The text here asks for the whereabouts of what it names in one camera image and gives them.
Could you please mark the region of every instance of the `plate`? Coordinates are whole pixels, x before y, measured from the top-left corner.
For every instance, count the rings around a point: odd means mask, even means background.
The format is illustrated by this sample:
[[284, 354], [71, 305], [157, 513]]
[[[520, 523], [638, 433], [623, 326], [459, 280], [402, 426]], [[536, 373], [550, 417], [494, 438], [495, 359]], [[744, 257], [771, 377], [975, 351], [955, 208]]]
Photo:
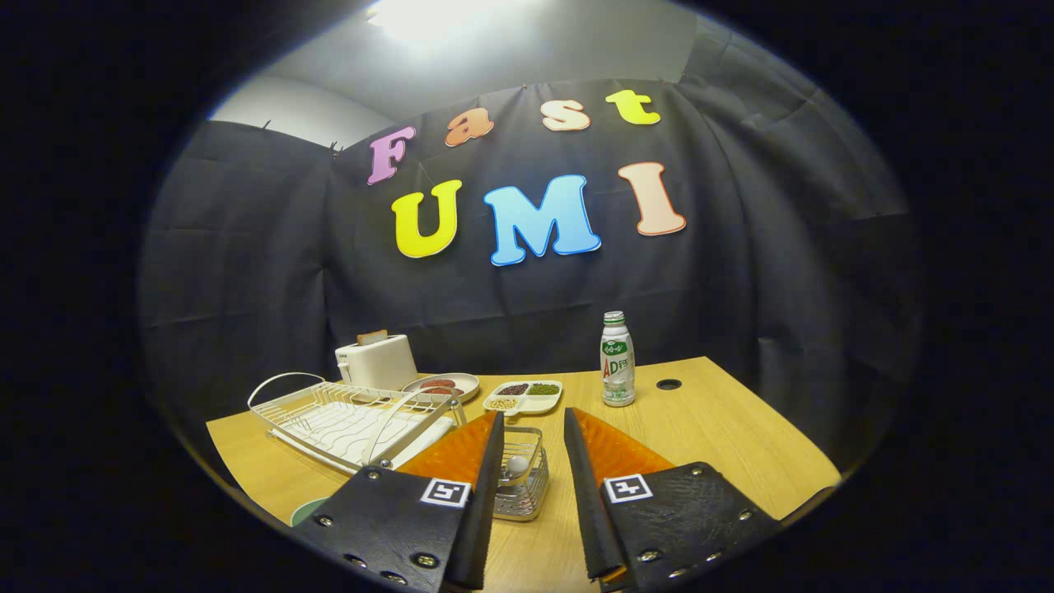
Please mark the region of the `plate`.
[[[469, 375], [467, 373], [444, 373], [442, 375], [432, 375], [431, 377], [424, 377], [422, 379], [417, 379], [416, 381], [407, 384], [406, 388], [403, 388], [403, 391], [416, 392], [417, 390], [421, 389], [423, 384], [435, 379], [449, 379], [450, 381], [454, 382], [455, 389], [465, 392], [464, 394], [462, 394], [460, 398], [462, 403], [471, 400], [480, 392], [480, 378], [476, 377], [475, 375]], [[422, 394], [414, 399], [417, 401], [428, 401], [428, 396], [429, 396], [428, 394]]]
[[[522, 386], [527, 383], [527, 390], [519, 396], [500, 396], [497, 392], [510, 387], [510, 386]], [[549, 396], [528, 396], [527, 392], [534, 386], [555, 386], [559, 392]], [[504, 412], [506, 417], [512, 417], [518, 414], [545, 414], [553, 408], [557, 407], [557, 402], [560, 401], [560, 397], [564, 395], [564, 384], [560, 381], [509, 381], [508, 383], [502, 383], [501, 386], [494, 388], [494, 391], [487, 396], [487, 399], [483, 400], [484, 410], [497, 410], [499, 412]], [[515, 400], [516, 406], [511, 410], [500, 410], [493, 408], [491, 402], [500, 399]]]
[[315, 512], [315, 509], [321, 507], [323, 502], [326, 502], [327, 500], [329, 500], [328, 496], [326, 498], [319, 498], [317, 500], [312, 500], [311, 502], [305, 502], [304, 505], [300, 505], [300, 507], [296, 511], [293, 511], [293, 516], [289, 518], [290, 525], [292, 525], [295, 528], [297, 523], [310, 517], [311, 514]]

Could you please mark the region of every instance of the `egg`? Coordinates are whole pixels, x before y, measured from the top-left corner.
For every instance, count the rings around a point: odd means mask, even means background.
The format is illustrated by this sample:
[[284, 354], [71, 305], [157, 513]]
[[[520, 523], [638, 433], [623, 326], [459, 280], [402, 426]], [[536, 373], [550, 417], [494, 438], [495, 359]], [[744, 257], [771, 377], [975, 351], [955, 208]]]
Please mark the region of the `egg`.
[[519, 455], [513, 455], [505, 462], [505, 468], [508, 469], [511, 476], [515, 477], [526, 472], [530, 468], [530, 462]]

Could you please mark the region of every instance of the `table surface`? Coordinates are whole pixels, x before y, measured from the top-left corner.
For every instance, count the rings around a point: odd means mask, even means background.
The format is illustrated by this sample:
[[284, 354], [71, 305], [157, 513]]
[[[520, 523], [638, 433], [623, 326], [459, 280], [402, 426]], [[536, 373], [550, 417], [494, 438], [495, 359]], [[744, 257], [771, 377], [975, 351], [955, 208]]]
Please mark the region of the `table surface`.
[[[564, 448], [567, 407], [608, 422], [675, 466], [709, 463], [776, 519], [840, 480], [835, 466], [812, 441], [707, 358], [637, 368], [637, 400], [625, 408], [603, 403], [600, 372], [480, 376], [480, 392], [465, 403], [466, 416], [469, 420], [482, 416], [483, 400], [497, 386], [530, 379], [564, 384], [563, 397], [552, 411], [515, 418], [519, 427], [542, 431], [549, 457], [549, 492], [533, 521], [494, 520], [485, 574], [488, 591], [599, 591], [586, 577]], [[682, 387], [659, 390], [656, 383], [662, 379], [678, 379]], [[332, 495], [349, 478], [269, 438], [251, 412], [213, 420], [208, 428], [246, 494], [286, 523], [298, 507]]]

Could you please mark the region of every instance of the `bottle label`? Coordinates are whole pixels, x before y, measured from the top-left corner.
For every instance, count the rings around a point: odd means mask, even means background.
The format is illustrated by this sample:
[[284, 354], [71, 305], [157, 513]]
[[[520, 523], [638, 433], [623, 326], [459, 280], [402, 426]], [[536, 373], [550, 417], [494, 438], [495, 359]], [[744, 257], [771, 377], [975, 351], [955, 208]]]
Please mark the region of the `bottle label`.
[[604, 351], [605, 355], [613, 357], [625, 353], [628, 349], [626, 348], [625, 342], [608, 340], [607, 342], [604, 342], [604, 345], [601, 347], [601, 350]]
[[601, 342], [600, 352], [604, 401], [622, 406], [633, 395], [633, 352], [623, 340], [605, 340]]

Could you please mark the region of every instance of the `black curtain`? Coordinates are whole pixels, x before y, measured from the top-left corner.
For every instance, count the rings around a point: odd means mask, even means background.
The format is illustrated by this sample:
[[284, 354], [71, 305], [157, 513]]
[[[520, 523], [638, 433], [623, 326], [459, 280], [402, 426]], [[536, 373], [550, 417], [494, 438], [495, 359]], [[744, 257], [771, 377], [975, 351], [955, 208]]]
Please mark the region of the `black curtain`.
[[330, 161], [329, 150], [293, 136], [208, 122], [173, 164], [145, 231], [150, 394], [232, 483], [206, 422], [248, 410], [265, 379], [328, 360], [320, 226]]
[[[651, 97], [635, 125], [604, 97]], [[574, 99], [591, 125], [552, 132], [541, 104]], [[494, 129], [450, 147], [475, 106]], [[416, 127], [374, 185], [369, 142]], [[659, 161], [687, 226], [640, 235], [619, 167]], [[603, 245], [495, 266], [486, 192], [535, 205], [549, 180], [587, 179]], [[395, 244], [396, 198], [461, 179], [457, 234], [441, 253]], [[378, 131], [331, 160], [323, 146], [209, 122], [164, 183], [148, 233], [142, 319], [159, 395], [200, 422], [246, 410], [285, 371], [336, 377], [356, 334], [407, 334], [423, 372], [574, 372], [599, 365], [604, 312], [621, 310], [650, 364], [708, 356], [795, 423], [841, 470], [884, 431], [912, 371], [921, 272], [904, 198], [864, 133], [770, 54], [700, 19], [677, 82], [532, 84], [467, 99]], [[202, 443], [209, 448], [211, 444]]]

